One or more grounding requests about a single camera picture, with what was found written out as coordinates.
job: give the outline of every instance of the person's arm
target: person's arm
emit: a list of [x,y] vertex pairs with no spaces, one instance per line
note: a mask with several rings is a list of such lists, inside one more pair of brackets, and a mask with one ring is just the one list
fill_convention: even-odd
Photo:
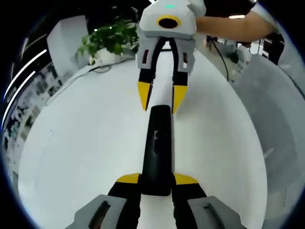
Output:
[[253,42],[275,31],[271,23],[253,11],[242,19],[200,17],[196,24],[199,33],[241,42]]

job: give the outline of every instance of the white table surface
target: white table surface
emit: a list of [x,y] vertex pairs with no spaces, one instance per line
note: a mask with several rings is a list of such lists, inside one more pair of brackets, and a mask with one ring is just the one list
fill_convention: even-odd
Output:
[[[199,52],[195,57],[186,98],[174,115],[175,171],[196,178],[248,229],[261,228],[267,181],[256,131],[225,78]],[[172,54],[161,53],[147,112],[135,61],[78,78],[42,110],[19,168],[20,198],[41,228],[68,226],[117,178],[142,171],[150,107],[171,100],[172,72]],[[171,196],[142,195],[138,228],[176,228]]]

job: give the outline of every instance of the potted plant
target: potted plant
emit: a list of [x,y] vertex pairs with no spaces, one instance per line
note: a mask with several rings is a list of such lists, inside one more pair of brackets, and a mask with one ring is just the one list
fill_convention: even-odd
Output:
[[103,64],[121,62],[122,53],[134,52],[138,45],[137,28],[128,20],[120,20],[113,25],[96,29],[82,38],[82,45],[77,49],[75,58],[87,52],[91,58]]

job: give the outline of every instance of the gray sleeve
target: gray sleeve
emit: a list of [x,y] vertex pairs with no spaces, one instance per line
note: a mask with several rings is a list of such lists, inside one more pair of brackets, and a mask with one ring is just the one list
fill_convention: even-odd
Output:
[[275,19],[270,15],[270,13],[267,12],[267,10],[265,10],[263,8],[263,6],[261,6],[260,4],[257,3],[251,9],[251,11],[260,15],[262,18],[264,18],[266,21],[268,21],[270,24],[272,24],[276,30],[278,30]]

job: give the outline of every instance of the green leaves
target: green leaves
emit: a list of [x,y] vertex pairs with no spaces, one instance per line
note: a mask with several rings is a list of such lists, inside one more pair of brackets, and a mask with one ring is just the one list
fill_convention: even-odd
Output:
[[90,35],[84,36],[82,45],[77,49],[75,59],[78,55],[87,52],[94,57],[96,52],[106,48],[109,52],[120,55],[125,45],[133,46],[139,40],[137,29],[131,20],[119,20],[113,25],[103,26]]

